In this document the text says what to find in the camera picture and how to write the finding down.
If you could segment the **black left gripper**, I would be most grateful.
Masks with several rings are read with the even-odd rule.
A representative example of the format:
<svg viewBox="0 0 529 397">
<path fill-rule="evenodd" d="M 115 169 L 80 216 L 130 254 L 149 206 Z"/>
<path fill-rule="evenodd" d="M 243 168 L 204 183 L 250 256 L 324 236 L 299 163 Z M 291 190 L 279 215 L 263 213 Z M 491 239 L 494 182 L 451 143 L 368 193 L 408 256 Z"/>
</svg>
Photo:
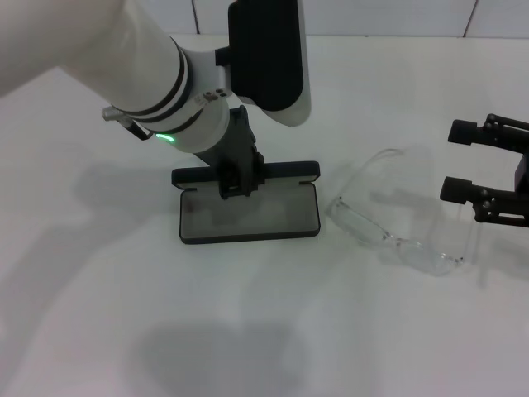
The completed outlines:
<svg viewBox="0 0 529 397">
<path fill-rule="evenodd" d="M 214 169 L 222 199 L 250 197 L 248 182 L 251 185 L 265 182 L 265 160 L 257 151 L 245 106 L 230 109 L 228 127 L 222 138 L 196 156 Z"/>
</svg>

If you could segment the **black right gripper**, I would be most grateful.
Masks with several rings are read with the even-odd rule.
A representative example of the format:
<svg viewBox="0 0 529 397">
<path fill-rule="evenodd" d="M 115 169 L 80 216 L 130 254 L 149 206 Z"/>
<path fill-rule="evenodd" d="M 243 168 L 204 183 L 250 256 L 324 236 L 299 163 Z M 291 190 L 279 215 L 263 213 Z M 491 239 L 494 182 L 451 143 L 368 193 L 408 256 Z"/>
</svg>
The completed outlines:
<svg viewBox="0 0 529 397">
<path fill-rule="evenodd" d="M 453 121 L 448 142 L 479 144 L 496 148 L 529 148 L 529 122 L 490 113 L 483 126 L 476 122 Z M 440 199 L 459 205 L 472 204 L 478 223 L 529 228 L 529 152 L 515 171 L 515 191 L 498 190 L 473 184 L 469 180 L 446 177 Z"/>
</svg>

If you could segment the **black glasses case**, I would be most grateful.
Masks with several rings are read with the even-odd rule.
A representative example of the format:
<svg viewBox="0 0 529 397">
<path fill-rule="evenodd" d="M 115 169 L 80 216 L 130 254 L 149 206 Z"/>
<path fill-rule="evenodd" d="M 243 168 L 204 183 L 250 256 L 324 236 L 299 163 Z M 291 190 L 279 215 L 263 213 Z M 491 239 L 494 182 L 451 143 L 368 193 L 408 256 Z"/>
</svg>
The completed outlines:
<svg viewBox="0 0 529 397">
<path fill-rule="evenodd" d="M 315 237 L 321 220 L 313 160 L 263 165 L 249 196 L 234 189 L 221 197 L 221 180 L 210 167 L 175 169 L 181 191 L 179 237 L 187 245 Z"/>
</svg>

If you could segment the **clear white glasses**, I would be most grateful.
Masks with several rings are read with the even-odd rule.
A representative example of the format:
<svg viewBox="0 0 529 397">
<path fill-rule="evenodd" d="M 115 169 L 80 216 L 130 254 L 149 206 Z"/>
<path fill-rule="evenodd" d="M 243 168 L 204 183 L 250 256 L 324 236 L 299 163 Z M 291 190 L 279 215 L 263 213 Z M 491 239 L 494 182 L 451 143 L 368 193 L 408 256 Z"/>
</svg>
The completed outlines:
<svg viewBox="0 0 529 397">
<path fill-rule="evenodd" d="M 326 215 L 384 261 L 435 277 L 469 273 L 473 222 L 443 204 L 436 183 L 431 150 L 384 149 L 353 166 Z"/>
</svg>

